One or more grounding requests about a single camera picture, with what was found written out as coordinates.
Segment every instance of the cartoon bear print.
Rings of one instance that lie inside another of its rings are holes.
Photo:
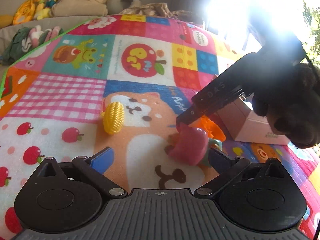
[[[160,95],[151,93],[118,92],[108,95],[102,102],[120,102],[124,105],[124,126],[115,135],[108,135],[102,121],[98,122],[95,152],[106,146],[112,147],[113,165],[104,173],[116,184],[129,192],[132,188],[191,188],[195,190],[217,176],[210,168],[188,166],[172,160],[165,152],[167,138],[175,133],[177,115]],[[168,175],[168,179],[159,176]],[[175,173],[185,179],[176,179]]]
[[[257,156],[260,163],[265,163],[268,158],[277,158],[281,161],[281,158],[276,151],[267,144],[252,143],[251,149],[254,155]]]

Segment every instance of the toy corn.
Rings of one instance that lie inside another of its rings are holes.
[[[103,126],[106,133],[112,135],[120,132],[124,122],[124,106],[120,102],[108,105],[105,112],[101,113]]]

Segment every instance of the pink gingham pattern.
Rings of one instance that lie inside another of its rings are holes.
[[[105,80],[41,74],[7,116],[96,123]]]

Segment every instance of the pink box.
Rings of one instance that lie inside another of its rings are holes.
[[[267,118],[256,115],[251,103],[240,98],[217,113],[235,141],[280,145],[290,142],[286,136],[274,134]]]

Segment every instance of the black glove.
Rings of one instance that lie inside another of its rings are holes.
[[[304,63],[292,70],[273,88],[257,88],[252,107],[267,117],[275,134],[286,135],[298,148],[313,147],[320,143],[320,70]]]

